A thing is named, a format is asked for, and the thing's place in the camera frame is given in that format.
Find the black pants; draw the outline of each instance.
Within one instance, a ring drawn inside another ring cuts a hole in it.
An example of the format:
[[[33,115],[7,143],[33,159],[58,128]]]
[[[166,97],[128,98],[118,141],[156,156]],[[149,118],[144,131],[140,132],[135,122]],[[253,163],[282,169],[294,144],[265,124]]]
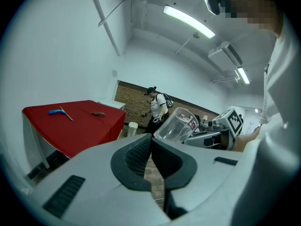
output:
[[[158,130],[160,128],[160,126],[162,126],[162,124],[168,119],[169,117],[169,113],[167,112],[162,118],[164,118],[163,122],[160,123],[154,123],[153,120],[155,119],[153,116],[150,119],[150,122],[147,125],[147,128],[145,130],[144,133],[151,133],[152,136],[154,137],[154,133],[156,132],[156,130]]]

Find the air conditioning unit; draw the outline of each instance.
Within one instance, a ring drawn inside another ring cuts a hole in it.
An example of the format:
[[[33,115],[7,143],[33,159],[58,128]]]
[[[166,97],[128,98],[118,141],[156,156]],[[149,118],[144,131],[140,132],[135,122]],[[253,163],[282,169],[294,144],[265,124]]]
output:
[[[233,46],[226,41],[219,47],[210,50],[208,57],[223,71],[234,71],[243,63]]]

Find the backpack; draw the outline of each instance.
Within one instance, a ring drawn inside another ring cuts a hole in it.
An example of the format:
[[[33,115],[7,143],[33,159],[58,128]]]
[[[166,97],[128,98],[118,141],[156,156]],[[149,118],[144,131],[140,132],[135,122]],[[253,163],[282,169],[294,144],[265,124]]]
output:
[[[173,100],[171,99],[171,97],[168,94],[165,94],[165,93],[158,93],[158,94],[161,94],[161,95],[164,96],[164,98],[166,100],[166,106],[167,106],[168,109],[172,108],[174,106],[174,102],[173,102]]]

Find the person in white shirt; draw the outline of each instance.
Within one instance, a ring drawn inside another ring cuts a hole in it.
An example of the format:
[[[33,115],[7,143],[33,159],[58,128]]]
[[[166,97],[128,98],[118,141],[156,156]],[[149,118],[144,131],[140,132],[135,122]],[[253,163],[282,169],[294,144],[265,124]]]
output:
[[[248,23],[258,24],[259,29],[277,37],[271,60],[264,72],[264,104],[261,126],[252,134],[236,137],[234,151],[243,151],[246,144],[262,139],[266,132],[286,122],[300,123],[297,106],[301,88],[301,45],[298,36],[284,12],[273,0],[223,0],[231,17],[242,17]]]
[[[149,87],[146,95],[151,98],[150,115],[151,119],[147,125],[145,133],[152,135],[160,128],[160,126],[169,117],[168,108],[164,96],[156,91],[157,87]]]

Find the brick wall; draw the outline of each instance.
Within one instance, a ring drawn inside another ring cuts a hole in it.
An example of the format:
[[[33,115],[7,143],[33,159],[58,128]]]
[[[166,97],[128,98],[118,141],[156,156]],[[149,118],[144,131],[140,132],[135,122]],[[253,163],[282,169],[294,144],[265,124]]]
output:
[[[146,111],[147,113],[150,111],[150,104],[147,102],[147,100],[150,101],[151,99],[148,96],[144,95],[146,90],[147,88],[144,87],[140,87],[122,81],[119,82],[117,92],[115,95],[115,100],[126,104],[126,123],[134,121],[138,123],[138,126],[147,126],[151,117],[149,115],[145,118],[141,117],[143,111]],[[217,113],[194,105],[192,103],[186,102],[184,100],[175,97],[172,97],[172,99],[174,101],[174,106],[173,108],[168,109],[170,115],[177,107],[185,108],[189,110],[192,114],[198,115],[201,119],[204,114],[207,115],[208,120],[206,122],[211,121],[218,115]]]

